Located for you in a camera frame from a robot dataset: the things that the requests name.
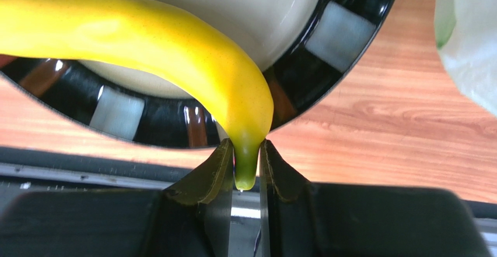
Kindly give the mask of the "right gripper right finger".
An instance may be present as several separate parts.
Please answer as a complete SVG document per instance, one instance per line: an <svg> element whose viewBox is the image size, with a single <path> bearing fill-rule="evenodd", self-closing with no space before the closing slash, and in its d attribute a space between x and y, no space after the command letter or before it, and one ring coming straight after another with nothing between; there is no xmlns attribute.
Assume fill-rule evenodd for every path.
<svg viewBox="0 0 497 257"><path fill-rule="evenodd" d="M489 256L472 214L445 189L311 182L265 140L263 256Z"/></svg>

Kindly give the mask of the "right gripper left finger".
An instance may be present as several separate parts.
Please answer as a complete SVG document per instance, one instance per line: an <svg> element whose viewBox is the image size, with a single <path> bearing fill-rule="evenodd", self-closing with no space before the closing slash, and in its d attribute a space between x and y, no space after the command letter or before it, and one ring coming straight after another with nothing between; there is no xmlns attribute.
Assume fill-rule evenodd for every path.
<svg viewBox="0 0 497 257"><path fill-rule="evenodd" d="M1 213L2 256L227 256L233 145L166 189L28 192Z"/></svg>

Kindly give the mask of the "pale green plastic bag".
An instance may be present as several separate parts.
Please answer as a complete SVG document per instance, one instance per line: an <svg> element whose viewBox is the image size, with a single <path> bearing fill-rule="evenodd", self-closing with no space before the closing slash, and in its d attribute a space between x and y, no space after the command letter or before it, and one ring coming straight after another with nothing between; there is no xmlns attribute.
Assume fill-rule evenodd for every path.
<svg viewBox="0 0 497 257"><path fill-rule="evenodd" d="M459 92L496 114L496 0L436 0L435 40Z"/></svg>

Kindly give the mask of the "yellow banana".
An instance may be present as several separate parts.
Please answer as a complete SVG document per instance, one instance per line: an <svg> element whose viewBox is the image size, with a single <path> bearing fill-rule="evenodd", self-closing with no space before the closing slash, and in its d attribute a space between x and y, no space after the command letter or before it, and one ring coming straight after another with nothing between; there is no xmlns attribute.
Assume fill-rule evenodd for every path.
<svg viewBox="0 0 497 257"><path fill-rule="evenodd" d="M155 0L1 0L1 53L103 62L171 82L232 141L236 188L254 186L270 88L238 44L190 12Z"/></svg>

